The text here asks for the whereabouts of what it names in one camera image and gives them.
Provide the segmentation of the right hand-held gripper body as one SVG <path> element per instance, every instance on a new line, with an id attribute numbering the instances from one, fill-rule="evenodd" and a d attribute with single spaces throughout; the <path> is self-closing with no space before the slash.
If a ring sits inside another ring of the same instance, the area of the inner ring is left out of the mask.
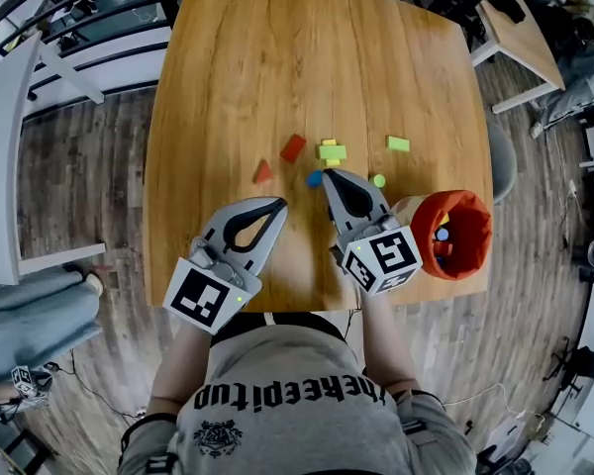
<path id="1" fill-rule="evenodd" d="M 392 215 L 340 234 L 330 251 L 366 296 L 405 285 L 423 265 L 411 228 Z"/>

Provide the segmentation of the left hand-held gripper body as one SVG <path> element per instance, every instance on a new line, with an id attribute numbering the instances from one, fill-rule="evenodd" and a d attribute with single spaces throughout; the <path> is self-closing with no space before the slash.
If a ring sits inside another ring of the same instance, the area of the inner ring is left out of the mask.
<path id="1" fill-rule="evenodd" d="M 179 258 L 163 307 L 182 320 L 215 334 L 257 295 L 262 283 L 232 258 L 217 253 L 203 238 Z"/>

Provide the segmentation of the colourful toy blocks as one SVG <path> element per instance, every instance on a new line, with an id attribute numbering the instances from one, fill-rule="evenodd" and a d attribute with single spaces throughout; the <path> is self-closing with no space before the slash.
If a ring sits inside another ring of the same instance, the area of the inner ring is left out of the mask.
<path id="1" fill-rule="evenodd" d="M 453 243 L 449 232 L 449 214 L 445 214 L 440 224 L 434 231 L 433 253 L 439 266 L 446 263 L 446 259 L 452 255 Z"/>

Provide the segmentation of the red rectangular block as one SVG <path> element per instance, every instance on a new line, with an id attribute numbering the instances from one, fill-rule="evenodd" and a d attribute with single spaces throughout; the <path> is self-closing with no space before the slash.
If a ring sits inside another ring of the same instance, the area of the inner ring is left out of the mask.
<path id="1" fill-rule="evenodd" d="M 280 152 L 281 158 L 288 163 L 294 163 L 306 143 L 307 141 L 303 137 L 293 134 L 282 148 Z"/>

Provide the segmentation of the person's right forearm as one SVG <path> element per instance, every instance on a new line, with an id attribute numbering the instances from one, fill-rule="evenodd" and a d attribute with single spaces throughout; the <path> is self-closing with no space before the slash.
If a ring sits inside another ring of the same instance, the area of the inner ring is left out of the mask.
<path id="1" fill-rule="evenodd" d="M 367 376 L 390 394 L 419 390 L 411 352 L 403 342 L 387 297 L 368 296 L 361 291 L 360 308 Z"/>

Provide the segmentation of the person's left forearm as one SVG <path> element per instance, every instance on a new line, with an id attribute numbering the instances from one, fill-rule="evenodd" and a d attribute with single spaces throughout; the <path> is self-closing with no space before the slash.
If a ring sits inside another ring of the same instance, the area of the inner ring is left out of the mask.
<path id="1" fill-rule="evenodd" d="M 212 336 L 183 323 L 153 380 L 147 415 L 177 415 L 204 385 Z"/>

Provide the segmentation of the beige storage bag red lining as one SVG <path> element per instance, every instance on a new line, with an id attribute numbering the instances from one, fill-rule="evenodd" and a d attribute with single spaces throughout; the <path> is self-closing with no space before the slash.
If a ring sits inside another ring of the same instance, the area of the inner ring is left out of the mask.
<path id="1" fill-rule="evenodd" d="M 409 226 L 423 260 L 423 270 L 447 281 L 463 280 L 478 272 L 486 259 L 492 239 L 492 219 L 481 199 L 468 190 L 439 191 L 426 196 L 399 200 L 392 213 Z M 434 231 L 449 214 L 453 252 L 443 266 L 433 253 Z"/>

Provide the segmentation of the person's grey t-shirt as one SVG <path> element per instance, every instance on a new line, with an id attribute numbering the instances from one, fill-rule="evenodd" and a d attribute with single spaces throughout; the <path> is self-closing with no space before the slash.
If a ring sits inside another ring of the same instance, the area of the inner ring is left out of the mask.
<path id="1" fill-rule="evenodd" d="M 323 332 L 265 326 L 218 343 L 176 414 L 130 427 L 118 475 L 474 475 L 440 400 L 389 392 Z"/>

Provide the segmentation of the grey chair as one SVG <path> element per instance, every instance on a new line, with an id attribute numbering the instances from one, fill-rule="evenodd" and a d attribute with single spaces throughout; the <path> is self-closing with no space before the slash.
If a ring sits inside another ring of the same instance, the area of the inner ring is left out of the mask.
<path id="1" fill-rule="evenodd" d="M 507 133 L 494 123 L 487 124 L 493 201 L 499 205 L 515 186 L 518 174 L 517 156 Z"/>

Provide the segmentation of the wooden table white legs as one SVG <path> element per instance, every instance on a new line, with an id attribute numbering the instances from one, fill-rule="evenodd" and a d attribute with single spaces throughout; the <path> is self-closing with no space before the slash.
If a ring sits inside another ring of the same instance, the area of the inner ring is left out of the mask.
<path id="1" fill-rule="evenodd" d="M 524 0 L 516 0 L 525 12 L 525 19 L 515 24 L 487 0 L 477 7 L 488 40 L 470 57 L 474 67 L 496 53 L 502 53 L 536 75 L 543 83 L 492 107 L 495 115 L 565 89 L 565 84 L 545 37 Z"/>

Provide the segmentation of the black bag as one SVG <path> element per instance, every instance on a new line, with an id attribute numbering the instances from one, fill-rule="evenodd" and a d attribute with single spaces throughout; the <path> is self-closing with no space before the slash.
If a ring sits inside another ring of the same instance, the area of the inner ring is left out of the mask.
<path id="1" fill-rule="evenodd" d="M 523 22 L 526 14 L 517 0 L 489 0 L 491 5 L 499 12 L 508 16 L 515 24 Z"/>

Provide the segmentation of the white desk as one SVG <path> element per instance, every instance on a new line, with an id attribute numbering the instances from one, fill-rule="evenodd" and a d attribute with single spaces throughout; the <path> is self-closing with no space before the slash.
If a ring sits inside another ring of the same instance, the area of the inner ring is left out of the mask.
<path id="1" fill-rule="evenodd" d="M 101 104 L 104 94 L 35 34 L 0 60 L 0 285 L 17 285 L 28 274 L 102 254 L 96 243 L 41 257 L 21 257 L 17 219 L 18 150 L 25 103 L 38 62 Z"/>

